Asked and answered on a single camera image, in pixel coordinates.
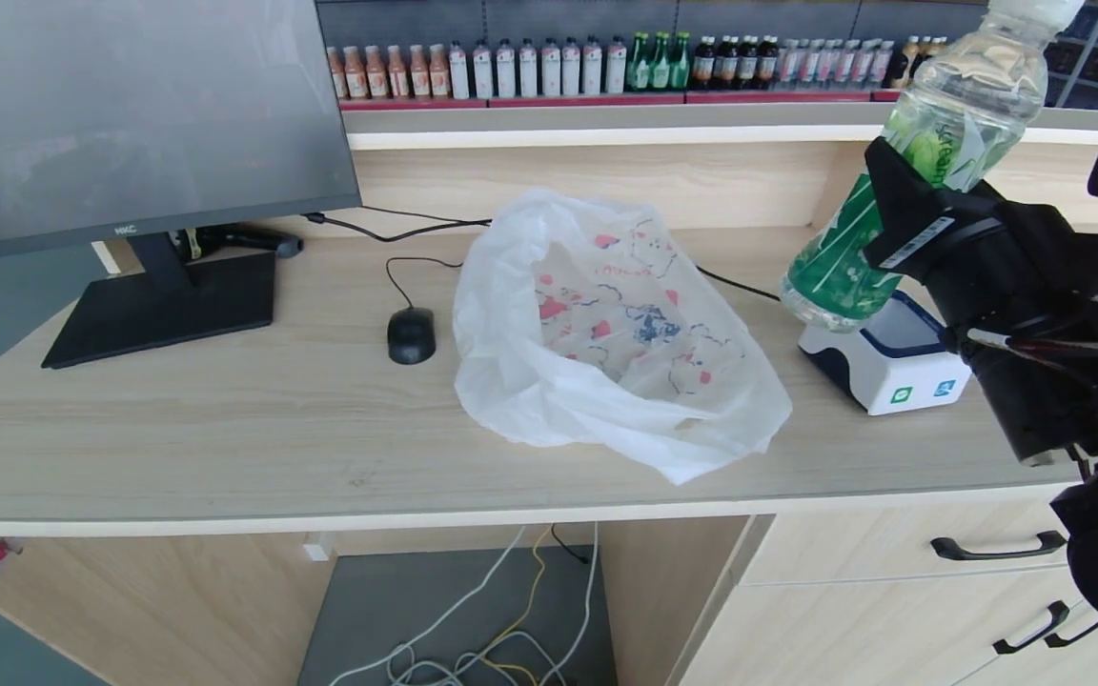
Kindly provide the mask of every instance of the robotic arm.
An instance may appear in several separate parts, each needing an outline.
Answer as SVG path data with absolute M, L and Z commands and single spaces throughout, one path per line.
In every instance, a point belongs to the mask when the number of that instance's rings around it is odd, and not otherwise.
M 946 347 L 976 374 L 1020 463 L 1053 464 L 1056 451 L 1079 463 L 1084 483 L 1051 506 L 1071 532 L 1073 580 L 1098 610 L 1098 235 L 989 183 L 933 188 L 882 138 L 866 165 L 884 222 L 867 262 L 927 286 Z M 1098 196 L 1098 161 L 1087 190 Z

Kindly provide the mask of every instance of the counter top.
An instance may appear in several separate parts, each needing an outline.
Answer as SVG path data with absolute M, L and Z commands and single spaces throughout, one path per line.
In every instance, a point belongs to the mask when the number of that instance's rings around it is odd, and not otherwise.
M 693 229 L 679 240 L 706 268 L 776 290 L 808 235 Z M 867 417 L 798 355 L 789 313 L 726 285 L 794 403 L 768 454 L 676 487 L 602 447 L 507 443 L 452 390 L 455 270 L 394 265 L 411 299 L 437 313 L 439 351 L 399 366 L 384 345 L 402 307 L 384 257 L 459 260 L 471 238 L 309 240 L 279 262 L 269 328 L 42 370 L 69 311 L 58 314 L 0 359 L 0 535 L 722 516 L 995 487 L 1051 495 L 1077 480 L 1073 465 L 1017 464 L 976 385 L 948 408 Z
M 545 148 L 871 140 L 895 103 L 628 104 L 344 112 L 350 148 Z M 1045 109 L 1024 143 L 1098 145 L 1098 112 Z

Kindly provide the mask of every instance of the monitor stand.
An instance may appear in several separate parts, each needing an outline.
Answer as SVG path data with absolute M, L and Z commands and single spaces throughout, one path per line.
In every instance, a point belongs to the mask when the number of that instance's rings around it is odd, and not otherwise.
M 127 240 L 147 272 L 91 282 L 40 366 L 64 369 L 273 324 L 273 252 L 187 266 L 167 234 Z

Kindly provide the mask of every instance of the green bottle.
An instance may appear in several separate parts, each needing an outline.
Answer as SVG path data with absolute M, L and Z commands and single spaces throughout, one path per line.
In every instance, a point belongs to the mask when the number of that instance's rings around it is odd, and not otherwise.
M 675 35 L 675 50 L 671 57 L 671 75 L 668 77 L 668 88 L 685 90 L 690 87 L 690 34 L 682 31 Z
M 654 57 L 650 60 L 650 90 L 668 90 L 668 81 L 672 76 L 672 61 L 669 58 L 668 47 L 670 36 L 666 31 L 654 35 Z
M 626 89 L 647 90 L 650 86 L 650 60 L 647 58 L 647 35 L 639 31 L 632 35 L 629 61 L 626 63 Z

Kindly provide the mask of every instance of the bottle cap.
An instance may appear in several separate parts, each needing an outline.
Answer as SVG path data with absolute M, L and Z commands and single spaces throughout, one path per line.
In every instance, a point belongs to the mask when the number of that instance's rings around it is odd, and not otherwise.
M 990 0 L 989 11 L 1018 19 L 1020 25 L 1044 25 L 1056 34 L 1075 21 L 1082 0 Z

